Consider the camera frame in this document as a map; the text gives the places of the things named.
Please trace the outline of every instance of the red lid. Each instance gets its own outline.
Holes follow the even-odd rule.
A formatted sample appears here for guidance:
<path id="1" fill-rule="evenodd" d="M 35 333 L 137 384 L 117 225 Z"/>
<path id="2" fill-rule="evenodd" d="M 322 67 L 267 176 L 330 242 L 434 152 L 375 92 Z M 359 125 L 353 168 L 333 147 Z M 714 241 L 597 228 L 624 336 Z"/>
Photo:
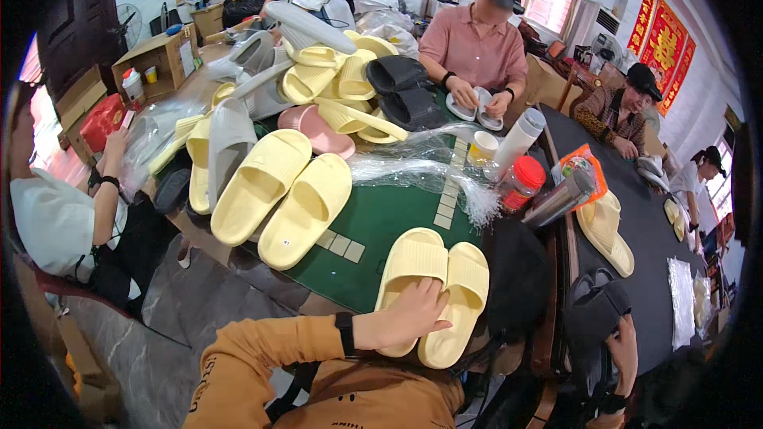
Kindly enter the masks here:
<path id="1" fill-rule="evenodd" d="M 514 161 L 514 176 L 530 189 L 540 189 L 546 182 L 546 171 L 534 158 L 520 156 Z"/>

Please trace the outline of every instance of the white bottle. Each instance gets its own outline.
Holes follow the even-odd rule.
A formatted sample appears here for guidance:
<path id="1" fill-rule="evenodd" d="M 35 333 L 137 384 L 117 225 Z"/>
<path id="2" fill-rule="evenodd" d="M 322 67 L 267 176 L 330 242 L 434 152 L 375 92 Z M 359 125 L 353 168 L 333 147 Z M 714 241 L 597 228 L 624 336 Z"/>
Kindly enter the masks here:
<path id="1" fill-rule="evenodd" d="M 140 73 L 135 68 L 127 70 L 122 75 L 122 88 L 128 94 L 130 102 L 143 101 L 143 82 L 140 81 Z"/>
<path id="2" fill-rule="evenodd" d="M 493 160 L 498 165 L 499 176 L 502 176 L 518 157 L 527 152 L 545 127 L 546 117 L 542 112 L 528 108 L 522 113 L 495 151 Z"/>

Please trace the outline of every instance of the person in orange sweatshirt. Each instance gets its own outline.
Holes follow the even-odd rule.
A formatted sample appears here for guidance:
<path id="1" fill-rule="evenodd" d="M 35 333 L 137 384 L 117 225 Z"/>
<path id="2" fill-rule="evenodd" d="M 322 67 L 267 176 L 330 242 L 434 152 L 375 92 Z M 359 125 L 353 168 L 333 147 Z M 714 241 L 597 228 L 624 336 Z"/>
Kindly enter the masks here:
<path id="1" fill-rule="evenodd" d="M 459 380 L 444 371 L 404 369 L 388 360 L 344 359 L 355 350 L 386 348 L 450 328 L 450 322 L 438 319 L 449 296 L 440 293 L 441 286 L 429 277 L 411 283 L 389 309 L 354 315 L 351 324 L 348 314 L 228 324 L 201 356 L 201 382 L 184 429 L 271 427 L 264 409 L 276 396 L 269 383 L 271 368 L 313 361 L 323 363 L 310 399 L 281 416 L 273 428 L 455 428 L 464 399 Z M 620 321 L 619 339 L 608 344 L 620 369 L 616 394 L 627 397 L 638 367 L 629 315 Z M 587 427 L 614 429 L 623 420 L 620 410 L 600 414 Z"/>

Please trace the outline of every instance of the red bag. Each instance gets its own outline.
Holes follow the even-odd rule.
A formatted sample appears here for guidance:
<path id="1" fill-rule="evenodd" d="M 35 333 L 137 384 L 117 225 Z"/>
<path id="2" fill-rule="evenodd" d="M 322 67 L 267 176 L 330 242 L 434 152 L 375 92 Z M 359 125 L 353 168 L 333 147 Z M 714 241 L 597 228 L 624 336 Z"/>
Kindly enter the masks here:
<path id="1" fill-rule="evenodd" d="M 90 149 L 98 153 L 106 148 L 106 138 L 119 129 L 123 118 L 124 105 L 119 93 L 115 93 L 93 106 L 79 133 Z"/>

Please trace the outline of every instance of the pink slipper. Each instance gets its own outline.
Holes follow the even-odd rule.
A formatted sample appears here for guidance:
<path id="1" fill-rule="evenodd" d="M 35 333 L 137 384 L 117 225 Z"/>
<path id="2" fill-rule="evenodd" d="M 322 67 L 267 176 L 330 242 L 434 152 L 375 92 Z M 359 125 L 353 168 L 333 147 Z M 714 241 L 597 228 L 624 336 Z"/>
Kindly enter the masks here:
<path id="1" fill-rule="evenodd" d="M 316 155 L 334 153 L 347 159 L 355 153 L 355 141 L 336 133 L 318 114 L 318 105 L 293 106 L 279 116 L 279 129 L 296 129 L 310 139 Z"/>

